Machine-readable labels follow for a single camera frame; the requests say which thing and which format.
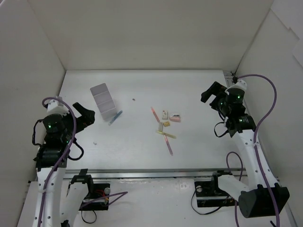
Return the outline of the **blue highlighter pen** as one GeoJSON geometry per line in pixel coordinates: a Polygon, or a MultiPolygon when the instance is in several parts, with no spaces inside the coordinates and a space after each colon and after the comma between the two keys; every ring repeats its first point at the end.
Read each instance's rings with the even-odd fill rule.
{"type": "Polygon", "coordinates": [[[112,123],[123,113],[123,111],[119,111],[112,119],[111,121],[108,123],[108,125],[112,125],[112,123]]]}

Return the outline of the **orange-red highlighter pen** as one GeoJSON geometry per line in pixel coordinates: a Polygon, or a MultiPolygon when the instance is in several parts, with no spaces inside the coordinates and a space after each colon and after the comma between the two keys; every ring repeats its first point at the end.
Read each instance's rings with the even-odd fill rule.
{"type": "Polygon", "coordinates": [[[158,118],[158,116],[157,116],[153,107],[151,107],[151,111],[152,111],[153,115],[155,116],[155,119],[157,120],[157,122],[160,123],[160,119],[158,118]]]}

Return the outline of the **yellow highlighter pen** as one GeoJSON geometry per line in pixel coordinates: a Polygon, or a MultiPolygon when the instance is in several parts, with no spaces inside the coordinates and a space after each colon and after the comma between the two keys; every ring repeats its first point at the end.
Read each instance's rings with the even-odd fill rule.
{"type": "Polygon", "coordinates": [[[172,134],[169,134],[169,133],[165,133],[165,132],[162,132],[162,131],[156,131],[157,134],[160,134],[160,135],[163,135],[163,136],[166,136],[166,137],[169,137],[169,138],[173,138],[173,139],[176,139],[177,137],[172,135],[172,134]]]}

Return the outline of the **pink highlighter pen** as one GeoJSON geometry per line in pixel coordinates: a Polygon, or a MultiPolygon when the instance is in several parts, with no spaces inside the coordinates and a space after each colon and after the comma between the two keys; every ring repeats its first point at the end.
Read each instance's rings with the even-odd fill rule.
{"type": "Polygon", "coordinates": [[[168,138],[167,138],[166,135],[164,135],[164,139],[165,139],[165,142],[166,142],[166,145],[167,145],[167,147],[168,147],[168,150],[169,150],[170,155],[173,156],[173,152],[172,152],[171,146],[170,146],[170,144],[169,144],[169,141],[168,141],[168,138]]]}

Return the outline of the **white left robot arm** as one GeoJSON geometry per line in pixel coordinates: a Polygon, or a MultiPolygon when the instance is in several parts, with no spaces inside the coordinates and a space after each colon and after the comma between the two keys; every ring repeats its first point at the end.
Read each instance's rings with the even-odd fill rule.
{"type": "Polygon", "coordinates": [[[75,135],[95,121],[94,111],[79,103],[72,106],[80,113],[79,117],[75,117],[70,107],[51,100],[46,106],[48,115],[41,119],[46,136],[35,158],[38,178],[35,227],[72,227],[84,199],[95,192],[92,176],[82,169],[72,178],[66,198],[61,201],[70,148],[77,143],[75,135]]]}

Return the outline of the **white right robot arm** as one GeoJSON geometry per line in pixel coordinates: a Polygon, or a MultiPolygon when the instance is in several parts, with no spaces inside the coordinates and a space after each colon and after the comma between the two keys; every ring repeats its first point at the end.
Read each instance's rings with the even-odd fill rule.
{"type": "Polygon", "coordinates": [[[209,188],[215,195],[226,192],[233,197],[246,218],[275,216],[280,214],[290,194],[272,174],[255,135],[256,124],[245,112],[246,88],[243,80],[231,87],[214,82],[201,94],[203,103],[211,96],[215,97],[210,106],[223,117],[223,124],[237,145],[248,177],[248,184],[244,184],[230,173],[217,173],[209,188]]]}

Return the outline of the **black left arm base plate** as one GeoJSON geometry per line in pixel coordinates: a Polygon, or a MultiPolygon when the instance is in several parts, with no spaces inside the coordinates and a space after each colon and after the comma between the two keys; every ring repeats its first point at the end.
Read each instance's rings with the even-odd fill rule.
{"type": "MultiPolygon", "coordinates": [[[[82,205],[90,202],[91,200],[106,196],[110,194],[110,184],[109,183],[95,183],[93,193],[89,194],[82,202],[82,205]]],[[[109,199],[100,199],[94,201],[89,205],[80,208],[80,211],[102,211],[108,210],[109,199]]]]}

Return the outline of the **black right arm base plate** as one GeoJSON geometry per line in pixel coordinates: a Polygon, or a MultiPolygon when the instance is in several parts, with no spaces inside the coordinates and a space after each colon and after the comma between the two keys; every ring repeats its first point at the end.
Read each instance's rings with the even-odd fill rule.
{"type": "Polygon", "coordinates": [[[235,200],[228,193],[215,189],[211,181],[195,181],[195,200],[198,208],[231,207],[235,200]]]}

